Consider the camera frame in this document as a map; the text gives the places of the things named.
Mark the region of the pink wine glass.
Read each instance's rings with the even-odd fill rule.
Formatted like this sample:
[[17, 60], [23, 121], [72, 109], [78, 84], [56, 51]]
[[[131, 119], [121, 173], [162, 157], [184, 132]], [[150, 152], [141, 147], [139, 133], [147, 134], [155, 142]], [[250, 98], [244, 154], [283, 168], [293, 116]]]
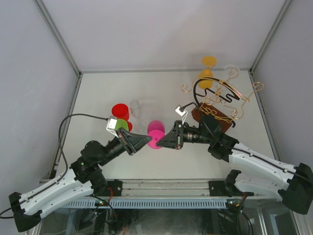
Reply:
[[160, 149], [157, 142], [165, 136], [165, 126], [160, 120], [153, 120], [147, 126], [147, 134], [152, 138], [148, 146], [152, 149]]

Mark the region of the clear wine glass front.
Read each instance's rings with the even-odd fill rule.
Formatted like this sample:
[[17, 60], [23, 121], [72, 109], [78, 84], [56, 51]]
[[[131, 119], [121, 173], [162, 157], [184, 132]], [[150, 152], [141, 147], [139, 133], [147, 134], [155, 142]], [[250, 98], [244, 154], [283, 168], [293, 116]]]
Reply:
[[134, 129], [136, 131], [143, 131], [145, 128], [145, 122], [142, 120], [141, 102], [134, 99], [130, 101], [129, 108], [134, 117]]

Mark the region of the clear wine glass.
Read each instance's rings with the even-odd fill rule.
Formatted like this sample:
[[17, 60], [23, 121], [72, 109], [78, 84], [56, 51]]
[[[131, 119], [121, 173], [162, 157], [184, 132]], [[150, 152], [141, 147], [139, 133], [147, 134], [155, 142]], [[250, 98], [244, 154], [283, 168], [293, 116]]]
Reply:
[[130, 101], [129, 108], [134, 117], [134, 129], [136, 131], [143, 131], [145, 128], [145, 122], [142, 120], [141, 102], [134, 99]]
[[240, 73], [240, 69], [235, 65], [226, 65], [224, 71], [228, 74], [228, 79], [226, 83], [229, 83], [230, 80], [237, 78]]

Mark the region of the green wine glass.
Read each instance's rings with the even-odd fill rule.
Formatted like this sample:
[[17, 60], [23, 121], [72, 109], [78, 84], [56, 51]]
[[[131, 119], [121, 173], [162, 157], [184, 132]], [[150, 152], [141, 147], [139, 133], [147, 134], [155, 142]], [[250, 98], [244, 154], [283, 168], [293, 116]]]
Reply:
[[123, 129], [125, 129], [126, 131], [129, 130], [128, 122], [127, 122], [126, 120], [124, 120], [124, 119], [118, 118], [118, 119], [117, 119], [117, 123], [116, 123], [116, 125], [115, 125], [115, 130], [118, 130], [118, 129], [120, 129], [120, 128], [123, 128]]

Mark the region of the red wine glass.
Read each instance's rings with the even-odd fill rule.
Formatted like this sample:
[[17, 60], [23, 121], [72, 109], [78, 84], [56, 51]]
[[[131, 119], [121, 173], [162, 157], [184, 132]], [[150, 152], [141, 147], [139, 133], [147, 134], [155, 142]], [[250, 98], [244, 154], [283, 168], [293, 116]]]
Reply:
[[112, 115], [118, 119], [123, 119], [127, 122], [128, 130], [132, 131], [133, 125], [129, 122], [129, 108], [126, 104], [118, 103], [112, 107]]

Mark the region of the clear wine glass back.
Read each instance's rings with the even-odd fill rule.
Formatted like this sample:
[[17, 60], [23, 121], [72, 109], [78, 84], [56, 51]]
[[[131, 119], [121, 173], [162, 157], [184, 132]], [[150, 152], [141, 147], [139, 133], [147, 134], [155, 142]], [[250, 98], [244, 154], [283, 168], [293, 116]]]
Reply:
[[229, 83], [230, 80], [237, 78], [240, 73], [240, 69], [235, 65], [226, 65], [224, 71], [228, 74], [228, 79], [226, 83]]

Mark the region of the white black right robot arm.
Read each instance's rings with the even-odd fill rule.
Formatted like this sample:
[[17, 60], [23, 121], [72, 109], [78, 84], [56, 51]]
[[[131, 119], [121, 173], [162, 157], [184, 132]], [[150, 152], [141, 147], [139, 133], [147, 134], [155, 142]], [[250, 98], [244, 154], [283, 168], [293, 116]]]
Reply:
[[175, 121], [171, 131], [156, 145], [180, 150], [184, 143], [208, 144], [208, 152], [234, 169], [224, 181], [229, 196], [238, 192], [266, 195], [281, 201], [288, 209], [307, 214], [313, 201], [313, 171], [262, 155], [223, 133], [212, 116], [203, 116], [199, 126]]

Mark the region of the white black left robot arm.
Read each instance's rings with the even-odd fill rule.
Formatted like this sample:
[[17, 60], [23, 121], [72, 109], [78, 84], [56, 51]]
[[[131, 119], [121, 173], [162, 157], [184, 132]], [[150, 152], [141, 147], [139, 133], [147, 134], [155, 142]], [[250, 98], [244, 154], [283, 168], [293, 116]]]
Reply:
[[150, 136], [120, 128], [105, 146], [98, 141], [89, 141], [81, 156], [59, 176], [27, 193], [10, 194], [9, 201], [18, 232], [32, 229], [41, 219], [71, 201], [105, 194], [108, 182], [101, 167], [124, 152], [135, 154], [151, 140]]

